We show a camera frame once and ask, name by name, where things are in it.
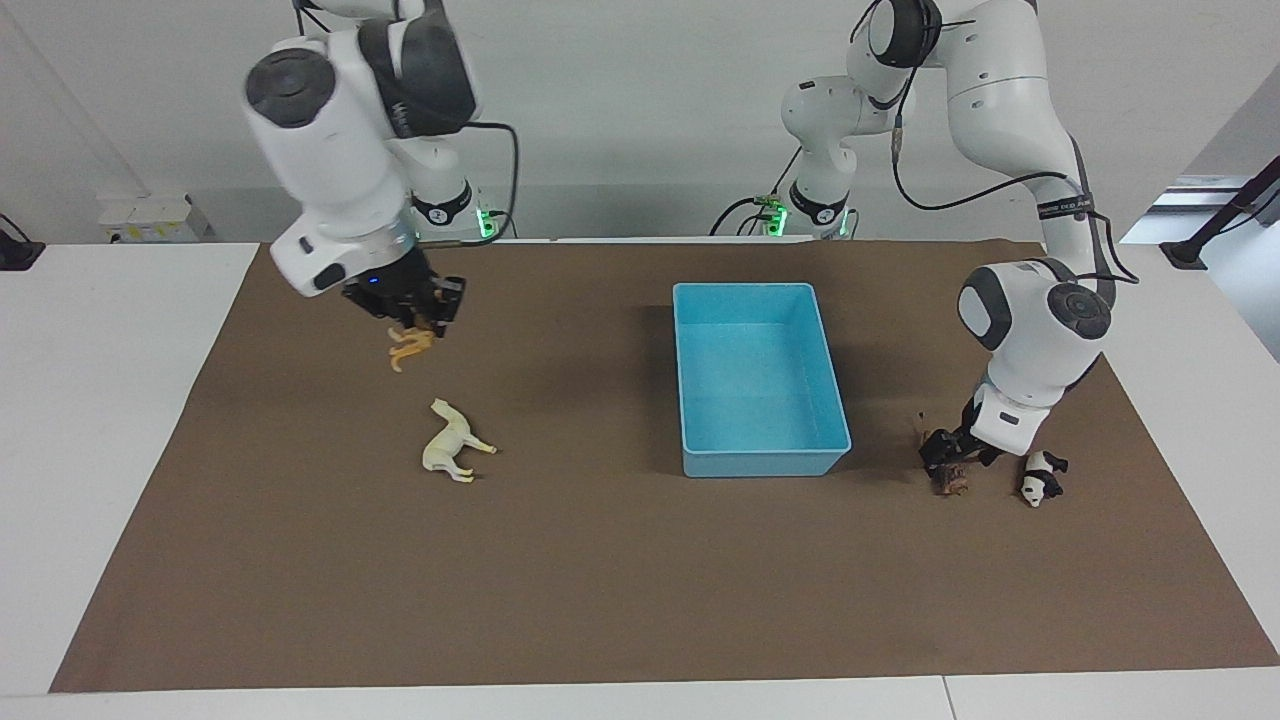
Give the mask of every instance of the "black stand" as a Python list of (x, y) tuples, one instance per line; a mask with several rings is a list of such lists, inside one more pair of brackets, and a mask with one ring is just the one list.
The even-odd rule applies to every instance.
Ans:
[(1161, 242), (1160, 250), (1165, 252), (1165, 258), (1169, 258), (1169, 263), (1179, 270), (1206, 270), (1199, 254), (1208, 245), (1208, 241), (1221, 234), (1228, 223), (1261, 197), (1276, 181), (1280, 181), (1280, 155), (1272, 159), (1253, 179), (1244, 183), (1240, 192), (1236, 192), (1230, 202), (1215, 213), (1201, 229), (1196, 231), (1196, 234), (1181, 242)]
[(44, 242), (18, 242), (9, 237), (4, 229), (0, 229), (0, 272), (29, 270), (44, 251)]

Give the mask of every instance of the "blue plastic bin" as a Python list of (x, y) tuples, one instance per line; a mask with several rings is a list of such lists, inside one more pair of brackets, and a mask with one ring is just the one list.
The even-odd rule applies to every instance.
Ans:
[(852, 448), (813, 286), (681, 283), (673, 299), (686, 475), (822, 475)]

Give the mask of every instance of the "black strap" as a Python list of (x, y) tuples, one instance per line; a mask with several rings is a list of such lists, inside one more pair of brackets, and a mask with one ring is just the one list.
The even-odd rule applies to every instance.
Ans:
[(444, 227), (452, 223), (458, 213), (466, 210), (467, 205), (471, 205), (471, 183), (468, 182), (463, 186), (462, 195), (439, 205), (420, 200), (416, 195), (410, 197), (413, 201), (413, 209), (421, 213), (426, 218), (426, 222), (436, 227)]

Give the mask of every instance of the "green led light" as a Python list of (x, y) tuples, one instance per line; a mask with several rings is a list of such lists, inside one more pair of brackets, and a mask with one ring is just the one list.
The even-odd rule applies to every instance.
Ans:
[(773, 237), (782, 237), (782, 231), (787, 227), (787, 209), (778, 204), (773, 219), (764, 225), (764, 232)]
[(489, 220), (489, 213), (485, 213), (480, 208), (476, 208), (476, 219), (480, 222), (481, 240), (489, 240), (495, 232), (498, 232), (498, 228)]

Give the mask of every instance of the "white wall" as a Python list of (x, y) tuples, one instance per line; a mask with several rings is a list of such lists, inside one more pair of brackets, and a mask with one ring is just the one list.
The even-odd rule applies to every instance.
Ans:
[(1192, 176), (1254, 176), (1280, 155), (1280, 65), (1187, 167)]
[[(269, 240), (293, 211), (239, 117), (244, 72), (293, 32), (288, 0), (0, 0), (154, 191), (189, 191), (223, 237)], [(1043, 0), (1055, 102), (1123, 231), (1280, 59), (1271, 0)], [(522, 132), (525, 234), (690, 234), (768, 188), (794, 149), (785, 87), (842, 70), (861, 0), (453, 0), (486, 117)], [(0, 47), (0, 65), (8, 61)], [(29, 87), (0, 74), (0, 206), (54, 240), (93, 236), (101, 179)], [(951, 146), (943, 79), (922, 73), (904, 176), (952, 199), (996, 176)], [(40, 149), (10, 161), (10, 145)], [(465, 133), (472, 176), (500, 184), (507, 145)], [(860, 234), (1038, 237), (1010, 191), (922, 215), (892, 191), (887, 138), (858, 142)], [(77, 168), (74, 172), (68, 168)], [(494, 187), (499, 196), (500, 187)], [(68, 208), (63, 200), (74, 205)]]

